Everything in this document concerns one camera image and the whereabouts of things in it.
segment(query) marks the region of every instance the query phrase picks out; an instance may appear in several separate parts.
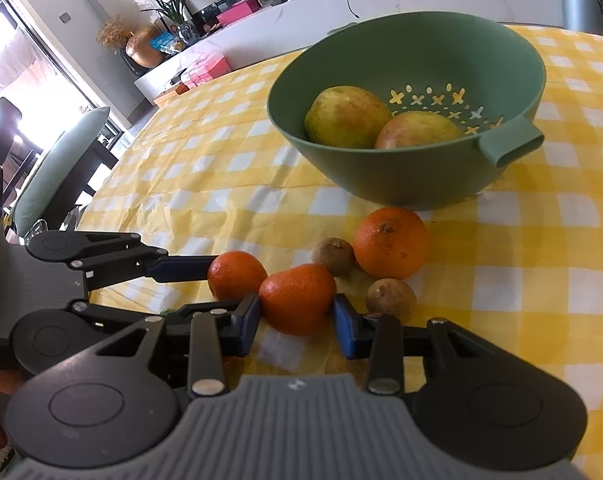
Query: table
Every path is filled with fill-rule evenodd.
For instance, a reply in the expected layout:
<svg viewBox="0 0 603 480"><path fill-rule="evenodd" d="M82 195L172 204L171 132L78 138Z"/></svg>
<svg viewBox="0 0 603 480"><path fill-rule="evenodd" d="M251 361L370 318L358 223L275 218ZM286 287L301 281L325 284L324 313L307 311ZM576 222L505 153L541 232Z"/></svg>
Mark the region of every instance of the table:
<svg viewBox="0 0 603 480"><path fill-rule="evenodd" d="M603 38L514 27L542 54L548 83L536 124L542 149L476 198L421 212L429 261L408 282L404 322L443 316L574 386L589 409L575 463L603 480ZM95 195L80 227L133 231L173 254L245 250L270 273L308 262L326 236L351 239L376 205L334 186L268 121L266 99L287 54L231 73L160 110ZM365 280L340 282L358 309ZM205 283L133 280L92 301L161 312L210 300ZM231 372L350 370L329 325L311 338L262 322ZM406 359L407 384L424 381Z"/></svg>
<svg viewBox="0 0 603 480"><path fill-rule="evenodd" d="M169 88L168 90L163 91L157 97L155 97L154 103L159 108L166 107L173 99L180 96L181 94L185 94L186 92L188 92L188 90L190 89L184 83L178 83L175 86Z"/></svg>

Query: pear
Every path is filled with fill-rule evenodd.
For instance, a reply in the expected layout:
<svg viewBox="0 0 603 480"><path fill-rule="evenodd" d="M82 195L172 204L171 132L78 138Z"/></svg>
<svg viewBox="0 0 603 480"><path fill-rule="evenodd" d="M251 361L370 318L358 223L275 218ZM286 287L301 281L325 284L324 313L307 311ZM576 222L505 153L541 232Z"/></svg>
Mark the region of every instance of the pear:
<svg viewBox="0 0 603 480"><path fill-rule="evenodd" d="M356 86L322 91L306 113L304 127L312 142L339 148L373 148L381 128L392 118L375 94Z"/></svg>
<svg viewBox="0 0 603 480"><path fill-rule="evenodd" d="M375 148L404 148L444 142L463 133L451 121L432 112L404 112L388 121L379 132Z"/></svg>

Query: tangerine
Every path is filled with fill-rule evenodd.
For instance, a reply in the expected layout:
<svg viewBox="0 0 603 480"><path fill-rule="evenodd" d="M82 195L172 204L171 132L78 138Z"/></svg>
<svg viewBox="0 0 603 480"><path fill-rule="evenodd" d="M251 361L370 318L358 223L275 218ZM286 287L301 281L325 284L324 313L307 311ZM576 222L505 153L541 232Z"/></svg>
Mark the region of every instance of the tangerine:
<svg viewBox="0 0 603 480"><path fill-rule="evenodd" d="M259 287L261 311L275 330L310 335L321 329L337 293L328 270L304 264L269 276Z"/></svg>
<svg viewBox="0 0 603 480"><path fill-rule="evenodd" d="M357 263L374 278L405 280L424 264L428 247L424 222L401 207L372 212L361 222L353 240Z"/></svg>
<svg viewBox="0 0 603 480"><path fill-rule="evenodd" d="M229 251L217 256L208 268L208 287L218 301L241 300L249 292L257 292L267 277L255 256Z"/></svg>

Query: white marble countertop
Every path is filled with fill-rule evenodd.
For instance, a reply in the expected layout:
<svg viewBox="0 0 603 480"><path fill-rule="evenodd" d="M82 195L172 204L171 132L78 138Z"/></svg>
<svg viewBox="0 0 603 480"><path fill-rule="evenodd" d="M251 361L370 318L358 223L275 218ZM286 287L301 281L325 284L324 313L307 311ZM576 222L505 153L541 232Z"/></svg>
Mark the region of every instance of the white marble countertop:
<svg viewBox="0 0 603 480"><path fill-rule="evenodd" d="M216 50L231 68L245 66L316 43L335 28L416 10L452 10L502 23L561 27L561 0L293 0L264 7L166 60L139 78L137 88L153 101L167 82L202 52Z"/></svg>

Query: small brown fruit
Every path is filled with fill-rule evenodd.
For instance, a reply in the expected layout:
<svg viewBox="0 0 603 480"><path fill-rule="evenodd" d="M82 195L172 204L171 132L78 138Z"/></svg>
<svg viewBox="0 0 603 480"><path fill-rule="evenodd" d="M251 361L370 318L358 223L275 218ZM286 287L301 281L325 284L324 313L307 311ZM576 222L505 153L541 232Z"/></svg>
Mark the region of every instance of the small brown fruit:
<svg viewBox="0 0 603 480"><path fill-rule="evenodd" d="M390 314L401 318L415 304L417 298L413 289L395 278L377 280L366 294L368 310L377 314Z"/></svg>
<svg viewBox="0 0 603 480"><path fill-rule="evenodd" d="M311 259L336 278L347 276L355 266L353 247L341 238L325 238L312 251Z"/></svg>

